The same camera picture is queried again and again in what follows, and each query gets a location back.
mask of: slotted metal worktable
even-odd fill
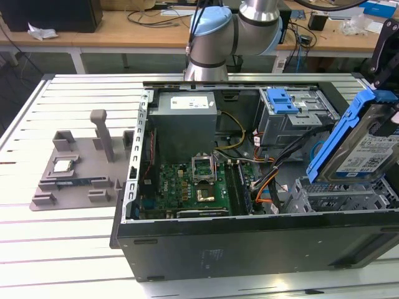
[[[0,298],[302,298],[306,289],[325,292],[312,299],[399,297],[398,247],[358,270],[139,284],[122,251],[108,247],[114,207],[31,212],[55,131],[94,137],[90,112],[103,108],[111,135],[121,136],[135,127],[142,82],[152,80],[181,75],[56,75],[34,90],[0,139]],[[331,81],[348,101],[365,86],[349,74],[240,74],[231,80]],[[272,253],[271,244],[265,254]]]

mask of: motherboard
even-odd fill
[[[231,216],[241,210],[247,214],[252,208],[248,188],[255,180],[253,167],[217,163],[210,156],[194,157],[191,163],[161,164],[158,190],[152,198],[143,198],[142,214],[151,219]],[[240,204],[244,193],[248,202]]]

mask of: blue drive bay bracket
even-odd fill
[[[371,90],[368,88],[356,94],[353,102],[347,108],[328,140],[323,144],[323,147],[306,169],[309,181],[311,183],[314,183],[316,180],[319,181],[317,178],[320,176],[321,172],[324,171],[325,164],[336,154],[345,139],[349,137],[350,132],[361,122],[360,115],[364,115],[364,111],[371,104],[394,104],[398,102],[399,99],[392,92],[386,90]],[[335,174],[336,176],[343,177],[342,179],[344,180],[344,177],[347,177],[347,179],[360,178],[369,173],[336,172]]]
[[[265,90],[275,114],[297,114],[299,109],[291,102],[291,97],[283,88],[268,88]]]

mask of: open computer tower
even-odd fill
[[[144,86],[114,227],[137,281],[360,268],[399,243],[397,164],[373,184],[309,183],[328,131],[253,193],[287,145],[345,113],[331,83]]]

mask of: green circuit board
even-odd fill
[[[209,174],[208,169],[209,168],[206,166],[200,166],[196,174]],[[198,202],[191,165],[162,165],[160,172],[160,195],[156,199],[156,209],[204,209],[225,207],[229,210],[229,196],[226,190],[223,165],[219,165],[216,168],[216,177],[216,181],[213,184],[214,201]]]
[[[195,184],[191,163],[163,164],[160,166],[160,180],[155,198],[145,198],[143,208],[151,219],[164,217],[168,211],[223,209],[231,212],[224,163],[217,163],[216,180],[211,184],[201,181]],[[250,163],[243,163],[243,179],[249,185],[255,180]],[[210,175],[212,171],[204,163],[196,164],[195,175]]]

